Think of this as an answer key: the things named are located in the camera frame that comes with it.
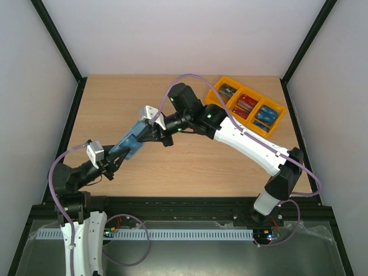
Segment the blue leather card holder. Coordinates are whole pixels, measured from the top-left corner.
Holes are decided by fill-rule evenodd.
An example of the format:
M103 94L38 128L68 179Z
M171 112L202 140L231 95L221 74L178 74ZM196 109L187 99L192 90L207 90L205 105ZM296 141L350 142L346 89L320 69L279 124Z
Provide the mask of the blue leather card holder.
M144 142L138 142L137 138L139 134L146 127L146 124L141 121L137 121L133 127L122 137L122 139L112 147L109 154L115 153L121 150L123 147L129 147L130 152L125 157L125 160L131 159L143 146Z

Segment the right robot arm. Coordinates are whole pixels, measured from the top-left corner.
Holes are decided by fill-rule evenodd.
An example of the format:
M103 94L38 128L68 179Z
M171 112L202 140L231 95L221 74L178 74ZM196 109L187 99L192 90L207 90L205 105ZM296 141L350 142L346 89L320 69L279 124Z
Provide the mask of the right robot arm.
M165 147L173 145L173 134L191 129L195 134L224 143L255 161L270 179L253 204L251 220L263 225L271 218L271 211L282 201L289 199L302 173L304 154L298 148L288 150L275 145L244 127L225 109L215 105L203 105L192 88L184 83L174 85L168 97L175 113L164 116L152 107L144 106L140 120L145 123L139 133L139 142L161 142Z

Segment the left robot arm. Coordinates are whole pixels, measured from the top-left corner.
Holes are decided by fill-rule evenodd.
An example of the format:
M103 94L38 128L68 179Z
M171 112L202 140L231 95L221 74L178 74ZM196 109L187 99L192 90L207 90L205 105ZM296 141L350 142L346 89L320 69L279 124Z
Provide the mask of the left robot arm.
M61 162L67 154L86 149L89 160L72 168ZM87 141L62 153L52 164L48 185L62 232L66 275L103 275L102 244L107 215L102 206L93 207L91 194L81 188L98 177L113 180L114 173L130 152L122 147Z

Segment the black card stack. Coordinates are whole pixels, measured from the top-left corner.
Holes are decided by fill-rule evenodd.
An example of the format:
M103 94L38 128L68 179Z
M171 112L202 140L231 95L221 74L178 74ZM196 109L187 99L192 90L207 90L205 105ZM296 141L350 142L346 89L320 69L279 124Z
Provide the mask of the black card stack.
M237 92L237 89L226 83L223 83L218 92L223 97L230 99Z

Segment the red card stack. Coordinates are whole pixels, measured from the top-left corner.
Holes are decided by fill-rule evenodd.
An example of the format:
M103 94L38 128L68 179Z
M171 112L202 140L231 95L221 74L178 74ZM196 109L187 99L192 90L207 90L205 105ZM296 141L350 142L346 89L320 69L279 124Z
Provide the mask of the red card stack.
M237 101L237 105L243 108L244 110L247 110L248 112L251 112L257 105L257 103L258 101L251 98L247 94L242 94Z

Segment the loose blue card in bin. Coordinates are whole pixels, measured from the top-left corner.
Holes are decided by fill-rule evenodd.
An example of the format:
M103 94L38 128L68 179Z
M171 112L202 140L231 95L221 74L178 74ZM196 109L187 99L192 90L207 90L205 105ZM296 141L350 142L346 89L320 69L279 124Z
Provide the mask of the loose blue card in bin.
M265 126L265 125L263 125L261 122L259 122L259 121L253 121L253 124L254 125L256 125L258 128L260 128L260 129L262 129L263 131L265 131L265 132L269 132L270 131L270 128L269 127L267 127L267 126Z

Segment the blue card stack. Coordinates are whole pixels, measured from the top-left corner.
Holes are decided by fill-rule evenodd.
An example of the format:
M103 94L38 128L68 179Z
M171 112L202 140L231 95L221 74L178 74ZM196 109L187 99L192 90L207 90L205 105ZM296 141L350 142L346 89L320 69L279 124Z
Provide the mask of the blue card stack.
M255 116L257 120L263 122L268 126L273 125L278 117L279 113L266 105L262 105Z

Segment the yellow three-compartment bin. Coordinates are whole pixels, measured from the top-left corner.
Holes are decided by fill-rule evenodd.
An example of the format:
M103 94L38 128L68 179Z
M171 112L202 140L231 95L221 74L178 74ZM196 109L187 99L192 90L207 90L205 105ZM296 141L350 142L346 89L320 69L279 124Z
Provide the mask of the yellow three-compartment bin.
M223 76L214 85L241 124L261 137L280 141L292 123L276 76Z

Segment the black aluminium frame rail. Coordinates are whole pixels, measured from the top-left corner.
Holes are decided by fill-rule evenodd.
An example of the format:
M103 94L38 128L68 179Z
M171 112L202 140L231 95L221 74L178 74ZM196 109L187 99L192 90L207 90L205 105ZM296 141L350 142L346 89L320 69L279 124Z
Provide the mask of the black aluminium frame rail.
M303 222L327 221L336 225L335 215L329 206L313 198L294 198L271 213L271 218L251 218L254 197L107 197L93 196L92 210L103 210L108 217L131 214L143 221L232 221L240 227L260 227L295 221L297 215Z

